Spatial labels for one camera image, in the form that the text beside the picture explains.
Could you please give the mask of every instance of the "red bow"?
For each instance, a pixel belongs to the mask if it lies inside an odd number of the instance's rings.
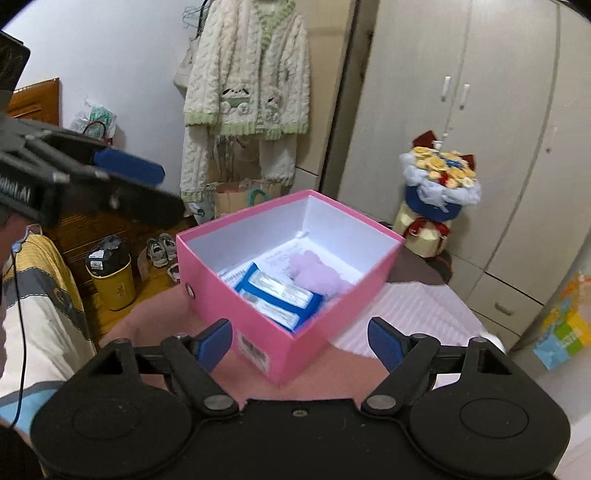
[[[411,223],[408,228],[406,229],[406,231],[403,234],[403,237],[406,238],[409,235],[412,236],[419,236],[421,235],[421,232],[424,230],[424,228],[427,226],[427,224],[430,223],[432,224],[437,231],[439,231],[439,242],[437,243],[437,249],[435,250],[435,255],[437,255],[439,253],[439,249],[441,248],[441,245],[443,244],[443,242],[445,241],[445,239],[447,238],[447,236],[449,235],[449,227],[447,225],[445,225],[444,223],[440,223],[440,222],[434,222],[432,220],[429,220],[428,218],[425,217],[418,217],[413,223]]]

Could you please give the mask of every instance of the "wooden headboard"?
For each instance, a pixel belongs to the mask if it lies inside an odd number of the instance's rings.
[[[8,115],[60,124],[60,79],[29,85],[12,94]]]

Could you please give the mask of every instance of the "yellow trash can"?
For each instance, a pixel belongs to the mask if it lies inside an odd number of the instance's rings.
[[[134,276],[131,271],[131,256],[129,262],[121,270],[107,275],[95,277],[88,267],[86,270],[99,291],[100,297],[109,310],[121,310],[135,300]]]

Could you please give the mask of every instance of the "door handle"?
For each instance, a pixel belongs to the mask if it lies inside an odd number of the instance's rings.
[[[449,94],[449,87],[452,85],[452,78],[445,77],[445,81],[443,82],[443,92],[441,93],[441,101],[443,103],[447,102],[447,95]]]
[[[460,99],[460,110],[464,110],[466,108],[466,104],[468,103],[468,95],[470,94],[470,84],[465,83],[464,89],[462,91],[462,98]]]
[[[503,305],[500,305],[499,302],[495,302],[495,308],[499,310],[503,315],[507,315],[508,317],[512,317],[515,314],[515,310],[509,310],[505,308]]]
[[[552,148],[554,145],[554,137],[556,136],[557,131],[558,131],[558,127],[556,125],[552,125],[551,127],[548,127],[546,153],[552,153]]]

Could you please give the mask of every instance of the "purple stuffed bear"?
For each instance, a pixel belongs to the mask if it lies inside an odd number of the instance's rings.
[[[290,277],[298,287],[327,297],[342,295],[353,286],[310,250],[290,258]]]

